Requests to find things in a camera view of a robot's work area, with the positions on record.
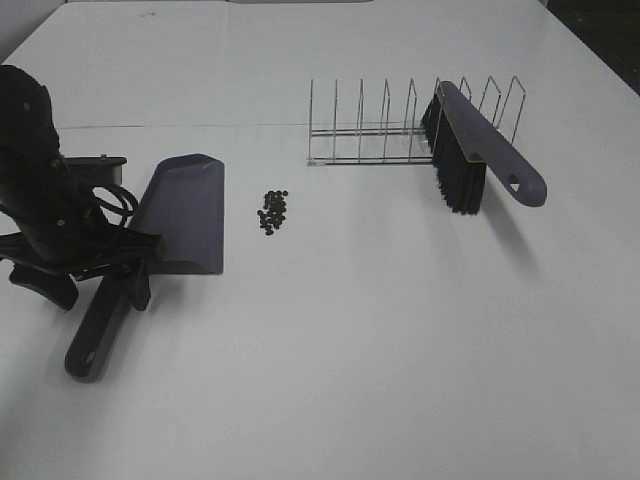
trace black bristles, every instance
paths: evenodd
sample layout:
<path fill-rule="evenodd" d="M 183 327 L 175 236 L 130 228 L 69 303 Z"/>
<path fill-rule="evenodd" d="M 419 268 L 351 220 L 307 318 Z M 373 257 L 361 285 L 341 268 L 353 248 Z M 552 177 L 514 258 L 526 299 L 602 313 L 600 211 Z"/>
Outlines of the black bristles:
<path fill-rule="evenodd" d="M 440 192 L 454 212 L 475 215 L 480 210 L 487 166 L 467 162 L 445 112 L 440 114 L 440 110 L 440 99 L 435 94 L 422 118 Z"/>

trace hand brush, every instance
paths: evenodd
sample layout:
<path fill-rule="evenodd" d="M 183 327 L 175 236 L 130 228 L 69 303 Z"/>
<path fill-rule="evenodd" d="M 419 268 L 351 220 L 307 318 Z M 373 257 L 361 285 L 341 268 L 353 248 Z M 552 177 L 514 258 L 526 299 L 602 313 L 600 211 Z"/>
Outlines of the hand brush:
<path fill-rule="evenodd" d="M 454 212 L 478 213 L 487 165 L 520 203 L 544 204 L 544 179 L 453 83 L 438 84 L 422 126 L 440 191 Z"/>

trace white table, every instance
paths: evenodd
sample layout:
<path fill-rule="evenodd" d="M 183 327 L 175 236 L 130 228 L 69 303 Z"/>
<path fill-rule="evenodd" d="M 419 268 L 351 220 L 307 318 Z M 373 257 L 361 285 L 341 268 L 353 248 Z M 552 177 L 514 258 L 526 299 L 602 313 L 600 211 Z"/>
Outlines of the white table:
<path fill-rule="evenodd" d="M 640 476 L 640 102 L 537 2 L 72 3 L 8 63 L 137 195 L 163 158 L 224 161 L 226 238 L 222 276 L 154 279 L 94 385 L 62 363 L 96 283 L 63 313 L 3 282 L 0 478 Z M 463 73 L 525 83 L 543 208 L 489 176 L 463 218 L 431 167 L 306 166 L 309 78 Z"/>

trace wire rack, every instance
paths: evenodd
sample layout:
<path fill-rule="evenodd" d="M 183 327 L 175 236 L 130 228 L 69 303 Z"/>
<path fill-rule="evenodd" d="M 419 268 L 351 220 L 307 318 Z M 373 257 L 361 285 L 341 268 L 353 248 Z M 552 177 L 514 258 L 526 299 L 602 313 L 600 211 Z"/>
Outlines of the wire rack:
<path fill-rule="evenodd" d="M 432 94 L 435 94 L 439 83 L 440 79 L 437 78 Z M 512 99 L 511 93 L 514 85 L 517 85 L 520 90 L 521 98 L 511 134 L 511 144 L 515 140 L 527 96 L 527 91 L 520 79 L 516 75 L 511 78 L 507 95 L 502 101 L 502 90 L 490 75 L 485 82 L 480 102 L 476 107 L 500 131 L 505 111 L 508 110 L 507 105 Z M 472 101 L 473 92 L 466 77 L 462 77 L 460 80 L 459 88 L 469 101 Z M 355 123 L 338 122 L 338 105 L 341 101 L 338 96 L 338 80 L 336 79 L 334 82 L 332 123 L 314 124 L 314 81 L 311 80 L 308 164 L 311 166 L 430 165 L 433 157 L 426 145 L 426 138 L 420 124 L 422 112 L 418 111 L 418 93 L 413 78 L 409 81 L 402 121 L 390 121 L 391 88 L 388 79 L 384 81 L 379 121 L 364 121 L 365 87 L 363 79 L 360 79 L 358 91 Z M 488 93 L 496 96 L 495 104 L 491 102 L 490 106 L 488 105 L 490 103 Z M 438 134 L 436 132 L 435 142 L 437 141 Z"/>

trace metal wire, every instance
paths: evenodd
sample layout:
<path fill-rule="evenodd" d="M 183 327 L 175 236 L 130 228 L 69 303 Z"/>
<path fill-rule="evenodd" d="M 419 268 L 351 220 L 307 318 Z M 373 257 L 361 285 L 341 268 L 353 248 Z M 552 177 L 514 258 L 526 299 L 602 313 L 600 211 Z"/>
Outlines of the metal wire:
<path fill-rule="evenodd" d="M 495 106 L 492 108 L 491 115 L 491 123 L 499 128 L 505 110 L 507 108 L 507 104 L 509 103 L 509 99 L 511 98 L 511 91 L 513 89 L 513 85 L 516 84 L 522 91 L 522 99 L 520 102 L 518 117 L 515 123 L 515 128 L 513 131 L 513 135 L 511 137 L 511 143 L 513 143 L 516 135 L 516 131 L 518 129 L 520 118 L 522 115 L 522 110 L 524 107 L 524 100 L 526 98 L 526 90 L 524 89 L 520 79 L 517 76 L 513 76 L 511 79 L 511 83 L 509 85 L 509 90 L 507 95 L 502 103 L 502 111 L 500 116 L 498 117 L 498 121 L 496 124 L 496 117 L 498 114 L 498 110 L 500 108 L 500 103 L 502 100 L 502 90 L 498 86 L 498 83 L 494 79 L 493 76 L 489 76 L 485 83 L 484 89 L 482 91 L 482 96 L 480 99 L 480 104 L 478 105 L 478 110 L 482 111 L 482 107 L 484 106 L 487 93 L 489 88 L 495 89 L 497 92 L 497 101 Z M 438 90 L 440 86 L 440 78 L 436 78 L 436 83 L 433 88 L 433 94 L 438 94 L 440 97 L 440 102 L 442 108 L 438 114 L 436 133 L 433 141 L 433 146 L 431 151 L 435 151 L 436 145 L 438 143 L 438 136 L 440 132 L 440 122 L 442 120 L 442 112 L 444 111 L 444 97 L 442 91 Z M 463 89 L 466 91 L 466 95 L 468 95 L 469 101 L 473 97 L 473 92 L 471 87 L 469 86 L 469 82 L 466 77 L 462 77 L 460 80 L 459 88 L 462 91 Z M 432 163 L 432 155 L 430 152 L 424 151 L 424 144 L 426 143 L 424 137 L 424 131 L 422 126 L 418 121 L 418 125 L 416 125 L 416 114 L 418 114 L 418 93 L 416 90 L 416 84 L 413 78 L 409 81 L 409 89 L 405 102 L 405 112 L 404 119 L 402 122 L 391 122 L 390 120 L 390 111 L 391 111 L 391 87 L 388 79 L 384 81 L 384 88 L 382 92 L 382 102 L 380 109 L 380 120 L 379 122 L 369 123 L 369 127 L 365 126 L 365 94 L 364 94 L 364 79 L 360 79 L 359 82 L 359 91 L 358 91 L 358 104 L 356 110 L 356 121 L 355 125 L 345 126 L 342 128 L 338 128 L 338 103 L 339 100 L 339 89 L 338 89 L 338 80 L 334 81 L 334 98 L 333 98 L 333 117 L 330 126 L 324 124 L 325 126 L 314 124 L 313 118 L 313 109 L 314 109 L 314 80 L 311 80 L 310 91 L 309 91 L 309 126 L 308 126 L 308 162 L 309 165 L 430 165 Z M 416 146 L 416 136 L 420 139 L 418 145 L 421 146 L 421 151 L 417 153 L 415 151 Z M 338 139 L 340 138 L 348 138 L 351 137 L 354 139 L 354 145 L 351 147 L 351 153 L 347 153 L 346 151 L 340 152 L 338 151 Z M 371 152 L 367 152 L 363 154 L 363 139 L 382 139 L 382 146 L 380 148 L 379 154 L 371 154 Z M 331 139 L 331 148 L 330 152 L 324 155 L 314 155 L 314 139 Z M 390 152 L 388 148 L 388 143 L 390 138 L 398 138 L 396 143 L 399 141 L 398 145 L 401 145 L 401 149 L 399 151 Z M 340 143 L 340 150 L 345 150 L 345 146 L 343 143 Z"/>

